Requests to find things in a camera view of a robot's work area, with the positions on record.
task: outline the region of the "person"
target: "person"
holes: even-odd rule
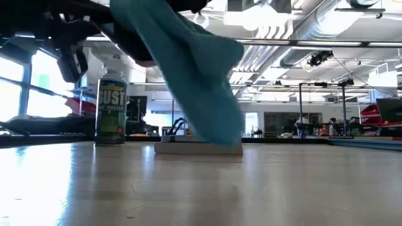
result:
[[[352,136],[358,136],[362,133],[362,126],[358,117],[351,117],[349,119],[349,130]]]
[[[337,119],[336,118],[330,118],[329,120],[329,136],[336,136],[337,131],[336,131],[336,124],[337,124]]]
[[[308,120],[308,114],[303,114],[303,117],[299,118],[296,123],[295,123],[295,127],[297,128],[297,135],[301,136],[303,133],[303,128],[301,126],[299,126],[300,123],[303,124],[309,124],[310,121]]]

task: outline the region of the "window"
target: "window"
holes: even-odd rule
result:
[[[57,60],[42,51],[32,56],[31,85],[62,95],[71,95],[68,91],[74,89],[73,83],[64,81]]]
[[[258,113],[257,112],[246,112],[245,115],[245,125],[244,130],[246,134],[251,134],[254,127],[258,128]]]
[[[174,116],[173,116],[173,121],[179,119],[179,118],[184,118],[184,114],[180,111],[175,111]],[[171,111],[170,110],[162,110],[162,111],[146,111],[146,115],[144,116],[143,119],[147,124],[152,125],[152,126],[158,126],[159,127],[159,134],[162,135],[162,127],[171,127]],[[184,135],[184,130],[179,130],[177,131],[177,135]]]
[[[6,122],[18,115],[21,87],[5,79],[20,82],[24,67],[11,60],[0,57],[0,121]]]
[[[0,121],[6,122],[18,115],[20,95],[20,86],[0,80]]]
[[[57,60],[41,51],[36,52],[32,57],[31,85],[67,97],[73,96],[69,90],[74,89],[74,84],[64,81]],[[27,114],[41,117],[67,116],[72,113],[72,110],[65,105],[66,101],[66,98],[43,94],[31,89]]]
[[[23,72],[24,67],[22,65],[0,57],[0,77],[20,82],[23,78]]]
[[[41,117],[63,117],[72,113],[71,108],[65,105],[66,99],[52,95],[43,94],[30,90],[27,114]]]

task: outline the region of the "red object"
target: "red object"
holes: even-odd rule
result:
[[[362,126],[393,127],[402,125],[402,122],[384,122],[381,119],[377,104],[371,104],[360,112]]]
[[[318,135],[320,135],[320,136],[329,136],[327,126],[323,126],[323,128],[319,129],[318,130]]]
[[[73,97],[73,98],[67,98],[67,101],[65,103],[67,107],[70,107],[71,110],[74,112],[74,114],[80,114],[80,99]],[[95,115],[96,114],[96,105],[87,102],[87,101],[82,101],[82,111],[85,112],[85,115],[90,116],[90,115]]]

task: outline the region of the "ceiling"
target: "ceiling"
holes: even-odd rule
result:
[[[95,2],[108,5],[108,0],[93,0]],[[322,1],[321,0],[292,0],[293,11],[288,15],[288,19],[293,20],[293,27],[298,27],[298,23],[309,13],[314,10]],[[246,30],[241,24],[225,25],[225,11],[226,11],[227,0],[213,0],[209,5],[203,10],[202,14],[209,17],[209,25],[206,27],[212,33],[221,36],[228,36],[232,38],[255,38],[258,30],[249,31]],[[383,7],[386,11],[383,13],[381,19],[376,19],[377,14],[363,14],[359,19],[357,19],[348,29],[337,35],[335,40],[343,41],[359,41],[359,40],[376,40],[376,41],[402,41],[402,3],[396,3],[392,1],[383,1],[382,5],[377,3],[372,8]],[[183,12],[189,20],[194,19],[194,15],[191,12]],[[272,23],[271,21],[255,21],[256,23],[262,23],[261,26],[267,24],[267,26]],[[104,54],[116,54],[119,50],[116,50],[114,45],[111,43],[96,43],[92,44],[92,48],[96,48],[98,52]],[[361,78],[363,81],[356,80],[356,84],[363,84],[367,82],[368,73],[371,70],[376,69],[376,66],[382,65],[383,63],[388,64],[389,70],[394,70],[393,65],[395,60],[398,59],[397,49],[375,49],[375,48],[333,48],[334,55],[336,59],[331,58],[327,62],[321,64],[319,67],[314,68],[311,72],[306,70],[305,65],[306,60],[302,60],[300,63],[294,65],[290,70],[286,70],[282,75],[280,75],[276,80],[280,80],[283,85],[294,85],[300,82],[307,81],[321,81],[321,82],[331,82],[333,79],[338,79],[340,76],[350,76],[347,70],[340,64],[349,70],[354,72],[356,76]],[[276,60],[275,56],[272,55],[269,60]],[[255,84],[267,84],[272,82],[271,80],[266,80],[261,75],[263,70],[269,70],[269,67],[262,66],[258,73],[254,76],[246,75],[248,78],[242,80],[241,82],[246,82],[250,79],[252,83]],[[146,81],[147,82],[163,82],[163,77],[161,72],[157,68],[147,68],[146,70]],[[165,91],[166,87],[157,85],[149,86],[147,90],[154,91]],[[264,88],[258,89],[257,94],[254,95],[267,95],[268,93],[273,93],[274,90]],[[241,90],[243,93],[248,93],[247,90]]]

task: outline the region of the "wall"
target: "wall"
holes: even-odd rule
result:
[[[93,93],[97,93],[98,79],[105,74],[103,62],[92,54],[90,48],[84,48],[84,51],[88,61],[88,71],[86,73],[87,83],[82,85],[92,89]]]
[[[148,96],[147,110],[171,110],[171,98],[169,92],[150,92],[146,91]],[[240,103],[241,110],[243,112],[258,112],[259,128],[264,129],[264,112],[299,112],[298,103],[295,104],[272,104],[272,103]],[[346,118],[355,116],[359,117],[359,108],[355,104],[346,105]],[[181,108],[177,102],[175,102],[175,111],[180,111]],[[343,118],[342,104],[303,104],[304,113],[321,113],[323,122],[329,121],[330,118],[336,119]]]
[[[258,112],[259,128],[264,129],[264,112],[299,112],[298,104],[263,104],[263,103],[240,103],[243,112]],[[304,113],[322,113],[323,122],[330,118],[343,119],[342,104],[303,104]],[[346,118],[359,117],[359,107],[357,105],[346,105]]]

